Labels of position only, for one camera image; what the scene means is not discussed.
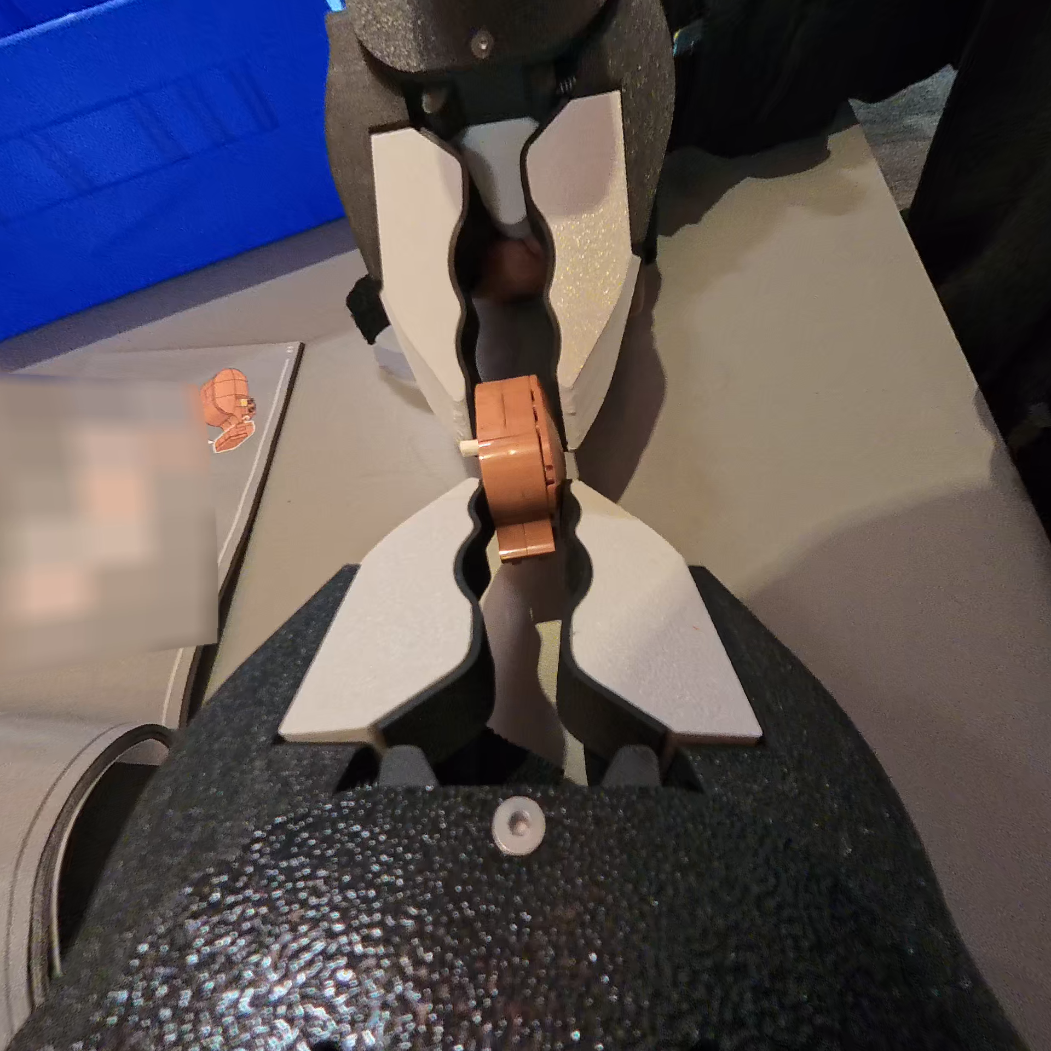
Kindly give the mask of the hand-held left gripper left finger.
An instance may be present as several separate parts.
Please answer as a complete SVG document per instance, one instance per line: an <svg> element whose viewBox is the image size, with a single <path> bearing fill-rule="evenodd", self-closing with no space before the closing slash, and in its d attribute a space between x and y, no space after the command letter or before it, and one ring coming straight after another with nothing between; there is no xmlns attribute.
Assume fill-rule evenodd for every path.
<svg viewBox="0 0 1051 1051"><path fill-rule="evenodd" d="M466 743L491 715L491 519L455 487L360 561L280 726L297 743Z"/></svg>

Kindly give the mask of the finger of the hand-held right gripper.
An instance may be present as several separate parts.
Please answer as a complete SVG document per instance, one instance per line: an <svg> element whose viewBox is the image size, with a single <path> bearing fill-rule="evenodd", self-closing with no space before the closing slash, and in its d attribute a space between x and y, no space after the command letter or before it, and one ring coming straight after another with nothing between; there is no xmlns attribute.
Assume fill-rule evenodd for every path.
<svg viewBox="0 0 1051 1051"><path fill-rule="evenodd" d="M454 254L469 195L460 154L413 127L371 136L380 297L434 412L468 412L463 293Z"/></svg>
<svg viewBox="0 0 1051 1051"><path fill-rule="evenodd" d="M620 92L572 99L528 143L523 164L550 243L545 301L558 336L564 435L580 446L607 397L640 267Z"/></svg>

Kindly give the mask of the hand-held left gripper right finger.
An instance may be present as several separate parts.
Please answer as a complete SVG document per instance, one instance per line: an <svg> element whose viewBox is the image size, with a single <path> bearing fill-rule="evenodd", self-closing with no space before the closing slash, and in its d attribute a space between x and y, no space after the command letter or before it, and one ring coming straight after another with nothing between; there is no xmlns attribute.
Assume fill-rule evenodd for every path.
<svg viewBox="0 0 1051 1051"><path fill-rule="evenodd" d="M762 729L667 540L585 483L562 506L559 718L585 748L753 745Z"/></svg>

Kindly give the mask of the round brown brick assembly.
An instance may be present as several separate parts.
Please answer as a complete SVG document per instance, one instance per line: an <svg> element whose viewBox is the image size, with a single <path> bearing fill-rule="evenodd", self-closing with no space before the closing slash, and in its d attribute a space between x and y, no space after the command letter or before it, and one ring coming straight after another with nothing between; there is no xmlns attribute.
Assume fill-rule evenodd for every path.
<svg viewBox="0 0 1051 1051"><path fill-rule="evenodd" d="M530 374L481 383L474 398L475 436L460 447L480 463L501 561L553 554L566 468L539 378Z"/></svg>

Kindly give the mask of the grey desk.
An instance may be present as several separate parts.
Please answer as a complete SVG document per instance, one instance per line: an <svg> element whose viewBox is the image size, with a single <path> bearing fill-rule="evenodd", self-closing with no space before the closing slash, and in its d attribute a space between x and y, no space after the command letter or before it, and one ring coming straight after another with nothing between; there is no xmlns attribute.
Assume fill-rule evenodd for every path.
<svg viewBox="0 0 1051 1051"><path fill-rule="evenodd" d="M1049 543L865 136L673 154L588 485L825 685L972 956L1049 1049ZM465 463L345 308L343 220L2 344L2 366L301 342L208 691Z"/></svg>

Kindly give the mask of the grey instruction booklet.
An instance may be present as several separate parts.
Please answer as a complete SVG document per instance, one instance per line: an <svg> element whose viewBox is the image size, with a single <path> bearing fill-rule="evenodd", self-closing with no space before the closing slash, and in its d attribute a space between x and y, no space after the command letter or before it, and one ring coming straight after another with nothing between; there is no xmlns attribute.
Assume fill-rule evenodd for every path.
<svg viewBox="0 0 1051 1051"><path fill-rule="evenodd" d="M186 722L301 352L82 351L2 375L2 1044L61 973L85 802Z"/></svg>

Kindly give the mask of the row of blue plastic bins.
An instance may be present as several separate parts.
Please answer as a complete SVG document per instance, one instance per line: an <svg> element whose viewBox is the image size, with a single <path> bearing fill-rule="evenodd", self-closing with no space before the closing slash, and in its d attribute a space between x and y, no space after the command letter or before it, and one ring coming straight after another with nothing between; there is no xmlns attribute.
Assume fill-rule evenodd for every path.
<svg viewBox="0 0 1051 1051"><path fill-rule="evenodd" d="M1 3L1 335L344 217L344 2Z"/></svg>

